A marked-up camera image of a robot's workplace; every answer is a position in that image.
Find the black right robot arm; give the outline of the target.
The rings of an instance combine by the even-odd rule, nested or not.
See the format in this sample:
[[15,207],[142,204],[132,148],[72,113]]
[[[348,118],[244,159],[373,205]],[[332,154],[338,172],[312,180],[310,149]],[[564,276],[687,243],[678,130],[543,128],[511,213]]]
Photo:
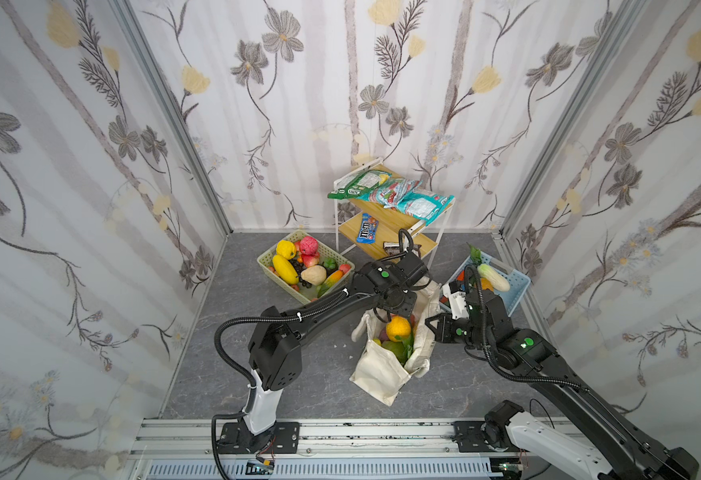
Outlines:
[[474,265],[464,270],[463,313],[427,319],[439,343],[480,349],[498,376],[547,398],[585,437],[580,442],[504,401],[485,416],[479,438],[496,451],[516,448],[576,479],[694,479],[700,464],[682,447],[668,448],[640,430],[588,386],[535,330],[516,328],[502,299],[485,296]]

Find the green cabbage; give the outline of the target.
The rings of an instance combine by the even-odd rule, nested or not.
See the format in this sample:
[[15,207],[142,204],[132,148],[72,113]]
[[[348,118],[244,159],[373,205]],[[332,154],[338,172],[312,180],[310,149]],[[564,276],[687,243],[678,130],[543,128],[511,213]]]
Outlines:
[[405,342],[394,342],[388,340],[382,343],[382,348],[394,354],[396,360],[398,360],[402,366],[408,362],[411,355],[411,348]]

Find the cream canvas grocery bag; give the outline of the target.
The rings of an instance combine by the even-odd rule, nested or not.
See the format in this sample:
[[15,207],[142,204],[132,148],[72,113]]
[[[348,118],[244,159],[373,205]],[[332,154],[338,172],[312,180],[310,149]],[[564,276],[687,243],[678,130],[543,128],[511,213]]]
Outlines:
[[386,406],[392,406],[402,388],[413,378],[421,378],[431,369],[435,336],[426,328],[425,320],[441,311],[441,284],[431,281],[417,293],[418,300],[411,316],[412,335],[405,343],[411,348],[408,362],[402,366],[391,352],[382,348],[388,341],[384,322],[373,310],[367,310],[352,333],[354,342],[364,342],[356,369],[350,381]]

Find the round orange fruit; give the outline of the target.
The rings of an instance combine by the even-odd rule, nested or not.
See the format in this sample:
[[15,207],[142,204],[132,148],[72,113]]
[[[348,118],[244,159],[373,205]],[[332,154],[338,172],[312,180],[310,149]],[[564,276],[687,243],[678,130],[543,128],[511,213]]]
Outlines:
[[412,325],[408,318],[393,316],[386,326],[388,340],[402,343],[412,335]]

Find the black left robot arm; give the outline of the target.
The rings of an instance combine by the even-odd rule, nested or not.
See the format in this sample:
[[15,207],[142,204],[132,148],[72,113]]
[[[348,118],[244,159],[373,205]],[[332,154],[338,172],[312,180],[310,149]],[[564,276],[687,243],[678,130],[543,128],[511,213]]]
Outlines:
[[[228,320],[214,332],[214,349],[222,361],[248,381],[248,400],[239,412],[212,416],[212,451],[234,453],[266,450],[276,440],[276,410],[282,390],[302,373],[302,348],[322,332],[353,313],[371,310],[390,323],[396,316],[408,320],[414,312],[417,292],[429,273],[416,254],[406,229],[398,233],[400,252],[365,264],[353,273],[341,290],[328,293],[300,308],[280,312],[274,308],[259,316]],[[234,326],[252,324],[248,364],[230,357],[222,336]]]

